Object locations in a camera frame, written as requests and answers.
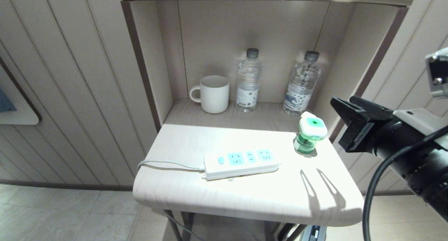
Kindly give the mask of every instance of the wall-mounted frame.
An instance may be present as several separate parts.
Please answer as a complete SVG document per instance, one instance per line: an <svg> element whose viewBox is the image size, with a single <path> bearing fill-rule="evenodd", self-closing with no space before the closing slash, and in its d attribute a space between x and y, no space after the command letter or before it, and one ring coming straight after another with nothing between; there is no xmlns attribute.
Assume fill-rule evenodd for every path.
<svg viewBox="0 0 448 241"><path fill-rule="evenodd" d="M0 88L16 107L17 111L0 112L0 124L36 125L40 115L17 84L8 67L0 58Z"/></svg>

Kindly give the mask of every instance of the white tabletop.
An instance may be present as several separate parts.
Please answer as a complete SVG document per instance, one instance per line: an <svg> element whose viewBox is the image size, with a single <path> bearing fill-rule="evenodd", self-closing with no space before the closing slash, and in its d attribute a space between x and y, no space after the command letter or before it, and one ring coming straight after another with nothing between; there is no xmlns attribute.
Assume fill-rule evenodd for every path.
<svg viewBox="0 0 448 241"><path fill-rule="evenodd" d="M198 172L154 163L139 170L133 195L153 208L227 217L323 226L360 222L363 197L329 140L318 142L317 156L309 158L296 153L295 137L290 132L165 123L146 159L199 166L206 152L270 149L282 164L272 173L207 181Z"/></svg>

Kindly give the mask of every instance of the floor tile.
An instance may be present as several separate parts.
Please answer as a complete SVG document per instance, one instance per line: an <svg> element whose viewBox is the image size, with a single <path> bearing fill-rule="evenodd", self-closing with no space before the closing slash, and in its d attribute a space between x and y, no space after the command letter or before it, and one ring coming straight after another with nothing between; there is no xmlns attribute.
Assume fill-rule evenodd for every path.
<svg viewBox="0 0 448 241"><path fill-rule="evenodd" d="M91 213L75 241L126 241L134 219L134 215Z"/></svg>
<svg viewBox="0 0 448 241"><path fill-rule="evenodd" d="M415 195L376 196L371 207L371 224L438 221L440 217Z"/></svg>
<svg viewBox="0 0 448 241"><path fill-rule="evenodd" d="M223 217L220 215L212 215L212 214L195 214L195 222L234 222L237 218L233 217Z"/></svg>
<svg viewBox="0 0 448 241"><path fill-rule="evenodd" d="M3 205L0 240L72 241L87 214Z"/></svg>
<svg viewBox="0 0 448 241"><path fill-rule="evenodd" d="M171 226L163 221L137 221L131 241L177 241Z"/></svg>
<svg viewBox="0 0 448 241"><path fill-rule="evenodd" d="M179 222L182 221L182 215L180 211L173 211L174 219L176 219ZM161 209L154 209L150 207L142 207L139 220L150 220L150 221L168 221L168 218L166 217L166 214Z"/></svg>
<svg viewBox="0 0 448 241"><path fill-rule="evenodd" d="M0 203L7 203L20 186L0 184Z"/></svg>
<svg viewBox="0 0 448 241"><path fill-rule="evenodd" d="M193 230L199 237L205 240L228 241L228 240L245 240L256 241L251 232L257 236L259 240L264 240L264 236L251 230L248 231L242 225L237 223L214 223L214 222L195 222Z"/></svg>
<svg viewBox="0 0 448 241"><path fill-rule="evenodd" d="M371 224L372 240L394 241L446 241L448 236L447 224L435 222L404 222L399 224ZM328 227L327 241L361 241L363 240L362 225L347 227Z"/></svg>
<svg viewBox="0 0 448 241"><path fill-rule="evenodd" d="M262 221L239 221L239 222L194 222L193 230L200 238L208 241L229 240L256 240L253 235L261 241L264 240L264 229ZM131 241L176 241L171 226L168 222L139 220L136 224Z"/></svg>
<svg viewBox="0 0 448 241"><path fill-rule="evenodd" d="M92 208L94 213L137 214L139 203L134 200L132 192L101 191Z"/></svg>
<svg viewBox="0 0 448 241"><path fill-rule="evenodd" d="M8 204L88 213L98 196L97 190L21 187Z"/></svg>

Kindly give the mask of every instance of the white cable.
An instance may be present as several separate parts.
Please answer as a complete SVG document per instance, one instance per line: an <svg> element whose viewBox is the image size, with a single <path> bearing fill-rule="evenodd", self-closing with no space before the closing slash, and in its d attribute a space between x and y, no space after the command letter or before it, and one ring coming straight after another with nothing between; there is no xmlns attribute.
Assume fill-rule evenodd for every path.
<svg viewBox="0 0 448 241"><path fill-rule="evenodd" d="M190 231L189 229L187 229L184 225L182 225L180 222L178 222L177 220L175 220L173 217L171 217L169 214L166 214L166 216L174 221L175 223L177 223L179 226L181 226L184 230L188 231L191 235L193 235L195 238L199 239L200 241L207 241L203 238L200 238L198 235L196 235L195 233L193 233L192 231Z"/></svg>
<svg viewBox="0 0 448 241"><path fill-rule="evenodd" d="M176 165L184 166L184 167L186 167L186 168L191 168L191 169L193 169L193 170L197 170L197 171L200 171L200 170L201 170L198 166L185 165L185 164L179 163L179 162L177 162L177 161L171 161L171 160L143 160L143 161L141 161L141 162L137 165L137 170L140 169L141 165L143 165L143 164L145 164L145 163L148 163L148 162L172 163L172 164L176 164Z"/></svg>

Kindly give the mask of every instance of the blue cloth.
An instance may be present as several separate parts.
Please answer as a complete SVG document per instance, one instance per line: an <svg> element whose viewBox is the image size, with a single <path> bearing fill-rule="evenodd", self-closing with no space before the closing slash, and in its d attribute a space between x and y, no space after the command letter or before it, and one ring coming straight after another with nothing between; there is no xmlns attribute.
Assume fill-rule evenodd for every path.
<svg viewBox="0 0 448 241"><path fill-rule="evenodd" d="M0 112L17 111L13 103L8 99L5 93L0 88Z"/></svg>

